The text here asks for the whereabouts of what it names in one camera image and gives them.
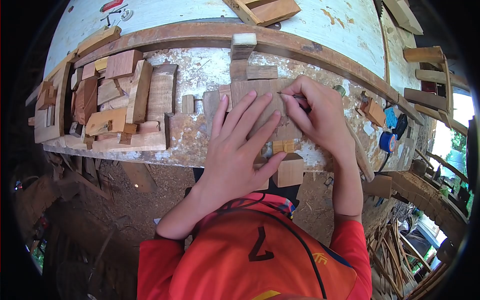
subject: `wooden workbench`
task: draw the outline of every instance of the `wooden workbench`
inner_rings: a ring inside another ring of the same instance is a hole
[[[129,21],[119,24],[122,28],[122,36],[153,26],[195,19],[207,18],[207,21],[212,21],[211,18],[218,18],[224,22],[238,22],[236,15],[221,0],[151,1],[149,5],[146,5],[145,1],[142,3],[129,1],[128,3],[128,8],[132,9],[134,14]],[[349,0],[348,2],[299,0],[297,3],[302,11],[293,18],[282,21],[281,31],[293,33],[330,47],[359,62],[374,74],[386,78],[382,33],[373,2],[366,5],[361,0]],[[71,1],[74,9],[70,13],[67,11],[64,13],[57,27],[48,54],[45,74],[48,74],[61,61],[65,53],[74,49],[84,37],[105,25],[99,21],[102,13],[99,13],[97,9],[102,4],[94,0]],[[387,13],[383,14],[382,22],[385,34],[388,36],[391,86],[400,93],[403,92],[404,87],[419,89],[420,82],[415,79],[414,71],[418,68],[418,64],[408,64],[402,54],[402,43],[408,44],[410,47],[415,46],[413,36],[409,33],[406,34],[402,29],[395,28]],[[103,159],[184,167],[203,166],[208,145],[203,105],[201,101],[195,101],[194,114],[181,114],[181,96],[192,94],[195,99],[201,99],[204,91],[215,90],[219,84],[229,84],[230,58],[228,53],[229,49],[227,48],[171,48],[146,53],[146,57],[152,65],[159,65],[166,61],[179,65],[176,87],[177,105],[175,115],[170,118],[171,139],[168,150],[101,153],[61,147],[55,141],[44,143],[44,149]],[[360,102],[360,93],[366,90],[365,88],[317,66],[272,54],[254,52],[249,63],[277,65],[280,78],[295,78],[298,74],[305,74],[328,86],[342,84],[347,91],[347,95],[343,98],[345,115],[364,145],[373,169],[377,170],[380,167],[386,154],[378,147],[383,130],[373,130],[370,122],[355,111],[355,107]],[[369,92],[369,94],[385,107],[384,99],[373,92]],[[419,130],[419,126],[412,120],[409,121],[409,126],[411,126],[409,137],[404,134],[384,170],[408,169]],[[330,154],[308,139],[295,140],[295,146],[296,152],[305,160],[306,171],[332,170]],[[271,153],[271,143],[268,143],[263,148],[262,154],[269,157]]]

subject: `spool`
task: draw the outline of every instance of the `spool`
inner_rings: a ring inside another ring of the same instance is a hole
[[[392,153],[395,150],[396,135],[390,132],[383,132],[380,136],[380,149]]]

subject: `right hand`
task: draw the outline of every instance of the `right hand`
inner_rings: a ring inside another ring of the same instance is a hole
[[[288,116],[310,140],[325,148],[337,160],[341,159],[343,154],[350,155],[349,151],[342,150],[354,148],[355,141],[345,124],[343,102],[339,92],[308,76],[299,75],[281,93]],[[295,94],[303,94],[308,104],[302,99],[297,101],[292,97]],[[310,106],[312,111],[307,114],[299,102],[304,108]]]

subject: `hand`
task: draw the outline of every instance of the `hand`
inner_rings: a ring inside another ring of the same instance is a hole
[[[277,153],[259,170],[253,169],[253,161],[280,121],[280,112],[276,110],[255,135],[246,140],[253,124],[272,101],[271,93],[255,100],[256,95],[255,91],[250,91],[244,96],[228,114],[225,123],[228,97],[223,96],[213,118],[205,171],[193,187],[200,201],[213,210],[261,187],[287,155]]]
[[[342,151],[355,147],[355,142],[345,124],[339,92],[305,75],[299,75],[281,92],[288,116],[310,140],[325,148],[337,160],[343,155],[350,155],[349,151]],[[307,101],[296,100],[292,97],[295,94],[303,94]],[[312,111],[307,114],[300,105],[304,108],[310,106]]]

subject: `orange jersey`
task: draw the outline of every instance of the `orange jersey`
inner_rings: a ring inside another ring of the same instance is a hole
[[[274,205],[285,198],[261,193],[245,198],[199,222],[187,251],[181,241],[142,242],[138,299],[370,298],[361,223],[337,225],[329,249]]]

